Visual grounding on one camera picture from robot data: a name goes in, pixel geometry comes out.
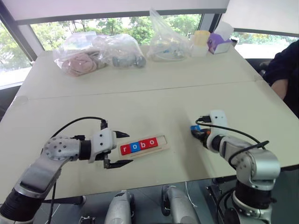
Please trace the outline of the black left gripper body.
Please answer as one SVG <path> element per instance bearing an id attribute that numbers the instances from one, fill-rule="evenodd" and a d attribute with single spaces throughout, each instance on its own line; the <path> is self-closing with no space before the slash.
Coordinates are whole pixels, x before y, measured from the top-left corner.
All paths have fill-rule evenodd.
<path id="1" fill-rule="evenodd" d="M 111 153 L 111 150 L 108 150 L 106 152 L 102 152 L 96 155 L 95 161 L 103 161 L 103 165 L 105 169 L 111 168 L 111 163 L 108 155 Z"/>

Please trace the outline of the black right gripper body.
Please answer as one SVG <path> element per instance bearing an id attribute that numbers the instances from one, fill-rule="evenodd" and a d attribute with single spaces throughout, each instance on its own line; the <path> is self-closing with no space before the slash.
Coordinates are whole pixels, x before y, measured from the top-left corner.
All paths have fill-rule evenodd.
<path id="1" fill-rule="evenodd" d="M 209 128 L 201 129 L 199 132 L 199 140 L 203 144 L 205 148 L 207 148 L 207 139 L 211 133 L 211 130 Z"/>

